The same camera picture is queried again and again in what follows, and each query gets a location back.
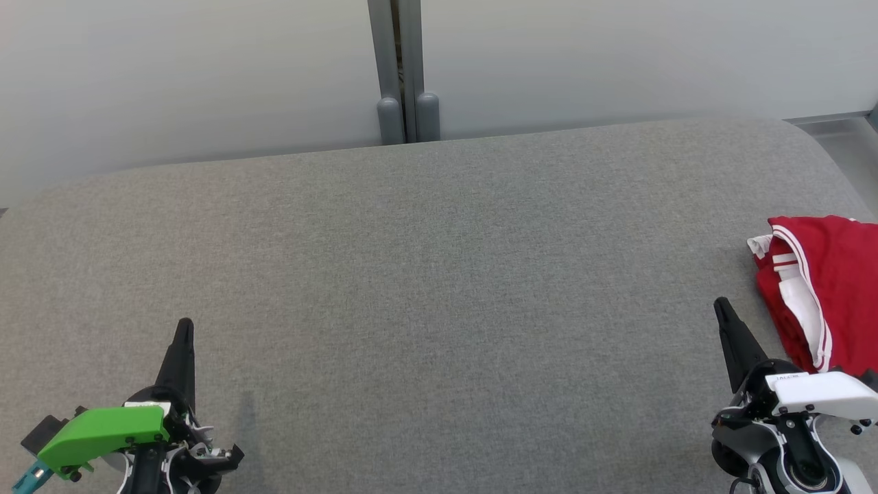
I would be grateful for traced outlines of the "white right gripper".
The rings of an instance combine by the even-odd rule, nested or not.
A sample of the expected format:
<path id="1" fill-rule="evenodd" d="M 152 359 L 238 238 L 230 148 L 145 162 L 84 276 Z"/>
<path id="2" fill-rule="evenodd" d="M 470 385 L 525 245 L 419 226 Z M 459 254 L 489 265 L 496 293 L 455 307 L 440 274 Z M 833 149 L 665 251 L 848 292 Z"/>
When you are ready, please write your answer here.
<path id="1" fill-rule="evenodd" d="M 744 405 L 755 410 L 755 418 L 809 413 L 853 421 L 876 419 L 875 370 L 855 376 L 840 370 L 780 372 L 774 366 L 747 377 L 768 356 L 727 297 L 716 298 L 713 309 L 731 391 L 736 393 L 743 385 Z"/>

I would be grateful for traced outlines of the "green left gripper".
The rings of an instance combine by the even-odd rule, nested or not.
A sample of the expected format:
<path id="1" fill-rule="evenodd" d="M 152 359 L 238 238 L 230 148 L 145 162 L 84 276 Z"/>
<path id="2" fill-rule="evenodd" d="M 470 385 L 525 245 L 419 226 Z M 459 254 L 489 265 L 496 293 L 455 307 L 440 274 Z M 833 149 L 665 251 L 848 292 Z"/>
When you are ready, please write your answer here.
<path id="1" fill-rule="evenodd" d="M 195 419 L 194 324 L 189 317 L 178 321 L 154 385 L 122 406 L 87 409 L 62 422 L 38 447 L 38 459 L 69 480 L 92 460 L 144 445 L 184 447 L 197 457 L 213 456 L 210 428 Z"/>

